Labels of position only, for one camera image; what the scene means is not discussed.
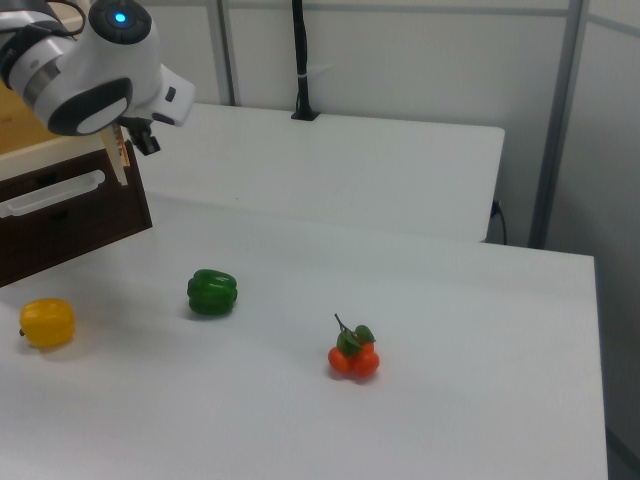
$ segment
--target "drawer handle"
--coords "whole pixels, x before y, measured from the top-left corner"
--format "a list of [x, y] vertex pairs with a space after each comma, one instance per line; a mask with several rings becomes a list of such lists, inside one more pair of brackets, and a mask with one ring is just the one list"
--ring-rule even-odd
[[102, 170], [94, 170], [0, 203], [0, 218], [19, 217], [55, 205], [98, 188], [104, 182]]

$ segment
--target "white tabletop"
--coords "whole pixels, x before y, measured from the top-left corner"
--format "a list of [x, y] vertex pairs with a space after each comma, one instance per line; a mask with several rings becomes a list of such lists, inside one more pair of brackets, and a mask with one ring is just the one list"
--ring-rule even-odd
[[246, 211], [479, 242], [486, 238], [499, 128], [194, 105], [153, 124], [138, 155], [145, 189]]
[[[149, 201], [153, 229], [0, 289], [1, 478], [606, 478], [591, 258]], [[188, 310], [199, 268], [237, 278], [227, 318]], [[43, 296], [77, 315], [48, 352], [17, 333]], [[373, 379], [328, 371], [334, 312]]]

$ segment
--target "black cable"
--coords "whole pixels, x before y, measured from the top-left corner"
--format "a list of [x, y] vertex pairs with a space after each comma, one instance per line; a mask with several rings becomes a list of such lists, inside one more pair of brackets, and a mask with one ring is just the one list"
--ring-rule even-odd
[[79, 35], [80, 33], [82, 33], [82, 31], [84, 30], [84, 26], [87, 23], [87, 16], [82, 11], [80, 6], [76, 5], [75, 3], [69, 2], [68, 0], [46, 0], [46, 2], [47, 3], [60, 3], [62, 5], [66, 5], [68, 7], [71, 7], [76, 12], [78, 12], [78, 15], [80, 15], [80, 18], [82, 19], [82, 23], [75, 30], [72, 30], [70, 32], [51, 32], [53, 35], [56, 35], [58, 37], [72, 37], [74, 35]]
[[500, 208], [500, 202], [493, 201], [491, 205], [491, 217], [493, 218], [496, 215], [500, 215], [500, 220], [502, 221], [502, 241], [503, 245], [507, 245], [507, 222], [504, 219], [504, 213], [502, 212], [502, 208]]
[[[68, 7], [73, 8], [75, 11], [78, 12], [78, 14], [80, 15], [80, 18], [82, 18], [82, 24], [80, 25], [79, 28], [76, 28], [75, 30], [72, 31], [56, 31], [56, 30], [49, 30], [51, 35], [55, 35], [56, 37], [72, 37], [74, 35], [78, 35], [80, 33], [82, 33], [82, 31], [84, 30], [84, 26], [87, 23], [87, 16], [85, 15], [85, 13], [82, 11], [82, 9], [76, 5], [75, 3], [71, 3], [68, 0], [46, 0], [47, 3], [61, 3], [62, 5], [67, 5]], [[22, 30], [24, 27], [26, 27], [26, 25], [23, 25], [22, 27], [14, 27], [14, 28], [7, 28], [4, 30], [0, 30], [0, 35], [5, 34], [5, 33], [16, 33], [19, 32], [20, 30]]]

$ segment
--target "red cherry tomato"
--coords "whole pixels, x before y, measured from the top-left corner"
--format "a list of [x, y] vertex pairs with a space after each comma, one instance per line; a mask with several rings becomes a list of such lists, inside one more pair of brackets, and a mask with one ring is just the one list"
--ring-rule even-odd
[[353, 371], [359, 377], [372, 375], [380, 366], [380, 357], [376, 352], [362, 351], [356, 355]]
[[329, 365], [340, 373], [349, 373], [353, 369], [354, 358], [347, 357], [344, 353], [338, 350], [338, 347], [333, 347], [329, 350]]

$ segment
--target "white wall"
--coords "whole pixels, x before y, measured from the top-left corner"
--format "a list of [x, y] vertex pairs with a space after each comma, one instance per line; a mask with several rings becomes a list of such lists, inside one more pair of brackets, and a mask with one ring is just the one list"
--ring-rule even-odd
[[640, 28], [638, 0], [591, 0], [589, 13], [592, 16]]
[[596, 257], [607, 424], [636, 455], [639, 208], [640, 37], [589, 22], [546, 246]]
[[[496, 196], [510, 243], [526, 245], [566, 8], [552, 0], [307, 1], [311, 104], [325, 113], [504, 128]], [[290, 3], [231, 2], [228, 20], [238, 104], [292, 110]]]

